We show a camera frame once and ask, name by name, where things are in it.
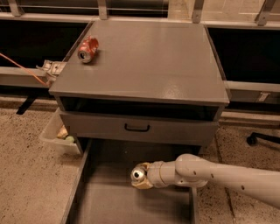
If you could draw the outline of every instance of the chair wheel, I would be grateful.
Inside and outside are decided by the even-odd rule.
[[[247,137],[247,143],[248,145],[255,145],[257,143],[255,136],[249,136]]]

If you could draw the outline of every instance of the open drawer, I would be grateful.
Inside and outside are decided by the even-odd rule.
[[[138,190],[130,173],[144,161],[171,161],[189,146],[94,140],[83,155],[63,223],[198,223],[195,188]]]
[[[205,146],[212,141],[217,122],[156,117],[60,112],[71,135],[162,144]]]

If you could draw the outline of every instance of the small object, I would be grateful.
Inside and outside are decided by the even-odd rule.
[[[67,140],[67,141],[69,141],[69,142],[71,142],[73,144],[75,143],[75,139],[74,139],[73,136],[67,136],[65,140]]]
[[[256,145],[257,143],[256,137],[252,135],[247,137],[247,143],[248,145]]]
[[[78,51],[78,57],[82,63],[89,63],[92,61],[97,51],[98,45],[98,40],[96,38],[88,36],[84,39]]]
[[[58,133],[58,135],[57,135],[57,138],[65,139],[67,136],[68,136],[67,129],[66,129],[65,126],[63,125],[63,126],[61,127],[61,129],[59,130],[59,133]]]
[[[265,102],[269,95],[270,93],[261,92],[256,102]]]

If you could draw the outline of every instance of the cable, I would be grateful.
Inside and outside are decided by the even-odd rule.
[[[30,71],[29,69],[19,65],[16,61],[8,58],[7,56],[3,55],[2,53],[0,53],[0,56],[2,56],[3,58],[7,59],[8,61],[10,61],[11,63],[13,63],[14,65],[16,65],[17,67],[22,68],[23,70],[25,70],[26,73],[32,75],[39,83],[41,83],[42,85],[44,85],[45,87],[49,87],[48,84],[46,84],[45,82],[43,82],[34,72]]]

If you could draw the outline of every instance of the drawer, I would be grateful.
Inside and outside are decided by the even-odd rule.
[[[67,112],[60,115],[70,134],[77,137],[149,143],[205,146],[211,143],[218,128],[217,122]]]

